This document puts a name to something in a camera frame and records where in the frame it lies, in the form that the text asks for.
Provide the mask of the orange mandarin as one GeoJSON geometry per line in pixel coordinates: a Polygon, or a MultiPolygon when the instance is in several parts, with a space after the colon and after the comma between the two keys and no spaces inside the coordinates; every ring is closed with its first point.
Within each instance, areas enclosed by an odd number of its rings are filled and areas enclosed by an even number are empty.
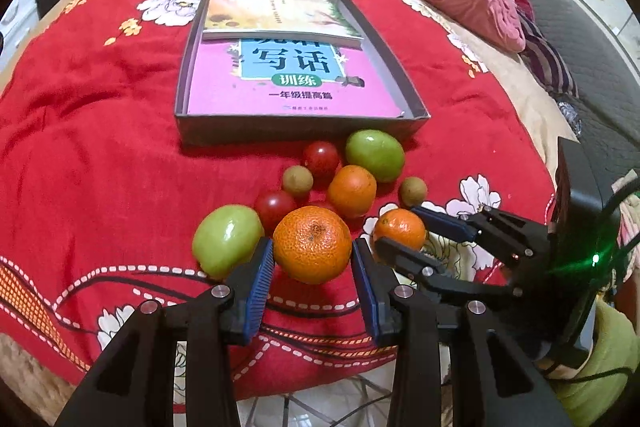
{"type": "Polygon", "coordinates": [[[337,171],[328,188],[328,199],[347,219],[365,216],[376,196],[375,177],[363,167],[347,165],[337,171]]]}
{"type": "Polygon", "coordinates": [[[426,242],[427,231],[422,220],[407,209],[397,208],[386,211],[374,226],[372,237],[391,239],[414,251],[420,251],[426,242]]]}
{"type": "Polygon", "coordinates": [[[320,285],[342,274],[352,251],[352,236],[332,210],[305,206],[289,212],[272,236],[273,258],[293,280],[320,285]]]}

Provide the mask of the small brown longan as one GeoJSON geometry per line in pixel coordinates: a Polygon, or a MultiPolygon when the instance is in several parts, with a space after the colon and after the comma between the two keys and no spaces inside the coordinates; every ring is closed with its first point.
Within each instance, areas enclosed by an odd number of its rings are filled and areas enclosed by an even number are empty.
{"type": "Polygon", "coordinates": [[[288,167],[282,174],[282,190],[293,197],[304,197],[314,186],[314,177],[304,166],[288,167]]]}
{"type": "Polygon", "coordinates": [[[420,206],[426,199],[427,185],[418,176],[407,176],[399,185],[398,195],[405,207],[420,206]]]}

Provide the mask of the green fruit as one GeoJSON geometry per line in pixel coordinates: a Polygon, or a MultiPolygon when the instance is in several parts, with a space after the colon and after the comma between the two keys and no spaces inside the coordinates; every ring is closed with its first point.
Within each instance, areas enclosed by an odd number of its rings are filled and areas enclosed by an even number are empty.
{"type": "Polygon", "coordinates": [[[380,130],[359,130],[349,135],[345,157],[350,165],[368,170],[376,181],[395,182],[405,166],[405,151],[390,134],[380,130]]]}
{"type": "Polygon", "coordinates": [[[192,239],[192,255],[202,271],[222,280],[253,256],[265,231],[258,213],[244,205],[224,205],[207,215],[192,239]]]}

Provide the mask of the cherry tomato top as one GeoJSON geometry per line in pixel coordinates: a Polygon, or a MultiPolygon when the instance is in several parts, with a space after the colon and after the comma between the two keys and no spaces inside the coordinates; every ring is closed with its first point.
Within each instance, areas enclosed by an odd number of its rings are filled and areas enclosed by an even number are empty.
{"type": "Polygon", "coordinates": [[[329,179],[334,176],[341,158],[336,146],[326,141],[314,141],[303,151],[303,166],[314,178],[329,179]]]}

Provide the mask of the cherry tomato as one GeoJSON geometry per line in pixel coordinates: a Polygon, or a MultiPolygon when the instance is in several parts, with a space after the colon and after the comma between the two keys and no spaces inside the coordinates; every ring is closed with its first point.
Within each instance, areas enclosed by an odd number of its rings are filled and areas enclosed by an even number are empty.
{"type": "Polygon", "coordinates": [[[335,207],[327,200],[314,200],[313,202],[309,202],[309,205],[314,207],[324,208],[337,213],[337,210],[335,209],[335,207]]]}
{"type": "Polygon", "coordinates": [[[336,146],[326,141],[314,141],[303,151],[303,166],[314,178],[329,179],[334,176],[341,158],[336,146]]]}
{"type": "Polygon", "coordinates": [[[296,208],[294,197],[282,190],[262,192],[254,202],[254,210],[267,235],[271,235],[280,221],[296,208]]]}

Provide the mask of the cherry tomato front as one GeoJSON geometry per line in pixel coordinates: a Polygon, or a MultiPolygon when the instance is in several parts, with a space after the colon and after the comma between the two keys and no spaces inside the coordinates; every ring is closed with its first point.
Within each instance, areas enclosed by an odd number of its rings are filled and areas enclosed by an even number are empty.
{"type": "Polygon", "coordinates": [[[327,200],[314,200],[313,202],[309,202],[309,205],[314,207],[324,208],[337,213],[337,210],[335,209],[335,207],[327,200]]]}

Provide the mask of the grey headboard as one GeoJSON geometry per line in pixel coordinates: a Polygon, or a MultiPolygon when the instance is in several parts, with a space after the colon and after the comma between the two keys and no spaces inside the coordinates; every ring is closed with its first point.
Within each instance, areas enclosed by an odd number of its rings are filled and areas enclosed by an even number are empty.
{"type": "Polygon", "coordinates": [[[529,0],[535,24],[577,87],[548,93],[576,114],[574,131],[610,180],[639,169],[639,83],[614,44],[574,0],[529,0]]]}

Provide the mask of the striped pillow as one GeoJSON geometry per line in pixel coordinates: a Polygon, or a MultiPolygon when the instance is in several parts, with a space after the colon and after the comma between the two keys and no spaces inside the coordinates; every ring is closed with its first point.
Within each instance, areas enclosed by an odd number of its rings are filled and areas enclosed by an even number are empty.
{"type": "Polygon", "coordinates": [[[578,98],[577,83],[560,52],[522,10],[518,11],[518,17],[525,37],[520,57],[542,89],[551,95],[578,98]]]}

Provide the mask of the grey shallow box tray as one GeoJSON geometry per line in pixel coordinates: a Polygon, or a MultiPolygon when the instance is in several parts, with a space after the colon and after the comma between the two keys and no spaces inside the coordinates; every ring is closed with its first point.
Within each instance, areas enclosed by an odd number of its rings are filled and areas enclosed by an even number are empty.
{"type": "Polygon", "coordinates": [[[174,114],[183,142],[398,139],[428,113],[392,49],[352,0],[201,0],[174,114]]]}

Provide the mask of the pink Chinese workbook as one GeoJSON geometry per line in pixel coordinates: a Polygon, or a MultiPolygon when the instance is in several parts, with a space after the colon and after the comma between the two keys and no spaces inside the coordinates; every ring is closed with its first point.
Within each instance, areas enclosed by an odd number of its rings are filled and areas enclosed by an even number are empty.
{"type": "Polygon", "coordinates": [[[404,111],[366,52],[320,42],[240,39],[198,46],[186,113],[397,118],[404,111]]]}

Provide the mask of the sunflower cover book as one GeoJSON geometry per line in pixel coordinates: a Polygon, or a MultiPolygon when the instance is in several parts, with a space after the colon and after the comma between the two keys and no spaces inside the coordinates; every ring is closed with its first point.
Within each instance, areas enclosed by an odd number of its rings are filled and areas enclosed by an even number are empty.
{"type": "Polygon", "coordinates": [[[208,0],[203,34],[208,40],[308,40],[352,48],[362,41],[334,0],[208,0]]]}

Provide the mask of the white drawer cabinet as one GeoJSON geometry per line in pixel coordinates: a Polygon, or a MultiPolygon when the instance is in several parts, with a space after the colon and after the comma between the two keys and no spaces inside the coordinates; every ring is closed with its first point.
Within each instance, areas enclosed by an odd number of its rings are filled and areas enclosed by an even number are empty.
{"type": "Polygon", "coordinates": [[[1,17],[3,48],[0,69],[6,68],[21,42],[39,22],[36,0],[13,0],[1,17]]]}

